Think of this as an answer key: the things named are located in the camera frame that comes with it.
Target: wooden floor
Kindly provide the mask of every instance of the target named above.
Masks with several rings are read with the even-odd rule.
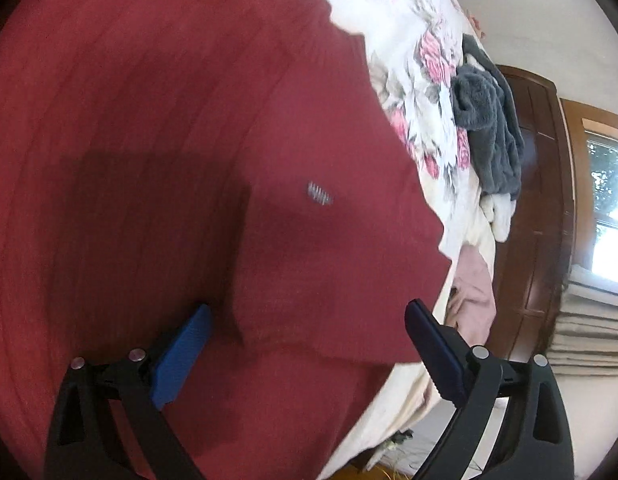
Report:
[[[410,477],[394,471],[385,470],[380,466],[374,467],[369,472],[358,472],[353,466],[347,466],[338,471],[329,480],[411,480]]]

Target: silver screw head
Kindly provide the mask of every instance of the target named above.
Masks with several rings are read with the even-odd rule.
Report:
[[[542,354],[536,354],[534,355],[534,363],[537,364],[538,366],[545,367],[549,364],[549,361]]]
[[[70,367],[72,370],[80,370],[84,366],[84,359],[82,357],[74,357],[71,359]]]
[[[486,359],[489,357],[489,351],[484,346],[474,346],[471,353],[476,359]]]
[[[134,348],[131,352],[129,352],[129,360],[134,363],[141,362],[145,357],[147,357],[147,352],[145,352],[142,348]]]

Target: gray blanket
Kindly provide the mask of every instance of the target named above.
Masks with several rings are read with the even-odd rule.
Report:
[[[511,88],[473,36],[463,36],[463,52],[486,70],[468,64],[451,79],[455,124],[467,129],[471,162],[484,194],[518,198],[524,140]]]

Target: pink garment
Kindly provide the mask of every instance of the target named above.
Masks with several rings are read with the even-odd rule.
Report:
[[[483,345],[495,317],[496,300],[487,264],[476,247],[463,245],[445,324],[453,326],[469,346]]]

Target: red fabric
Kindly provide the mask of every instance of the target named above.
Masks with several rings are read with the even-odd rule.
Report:
[[[209,480],[314,478],[417,360],[403,311],[438,296],[442,227],[329,12],[24,0],[10,18],[0,434],[33,479],[71,357],[116,360],[196,300],[215,332],[166,416]]]

